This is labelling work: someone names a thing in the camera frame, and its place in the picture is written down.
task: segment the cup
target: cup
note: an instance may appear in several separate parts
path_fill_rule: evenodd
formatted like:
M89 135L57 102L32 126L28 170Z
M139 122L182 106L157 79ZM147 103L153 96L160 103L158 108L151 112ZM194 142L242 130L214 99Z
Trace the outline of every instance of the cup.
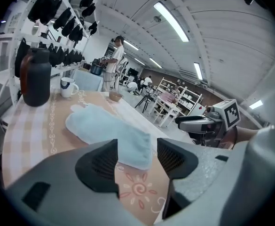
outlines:
M73 88L76 87L77 91L73 93ZM75 80L68 77L62 77L60 79L60 93L64 98L69 98L79 91L79 87L75 84Z

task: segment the checkered tablecloth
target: checkered tablecloth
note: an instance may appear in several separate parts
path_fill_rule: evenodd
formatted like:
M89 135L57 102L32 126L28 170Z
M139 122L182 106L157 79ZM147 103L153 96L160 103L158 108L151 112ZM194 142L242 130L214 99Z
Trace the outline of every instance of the checkered tablecloth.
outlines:
M157 138L167 136L123 99L119 102L109 100L108 93L80 90L64 99L58 89L54 92L40 107L30 107L20 98L4 140L2 171L5 187L52 154L88 146L65 128L65 120L73 107L93 103L151 134L152 168L144 172L118 163L115 181L124 207L143 223L153 224L164 205L169 184L155 153Z

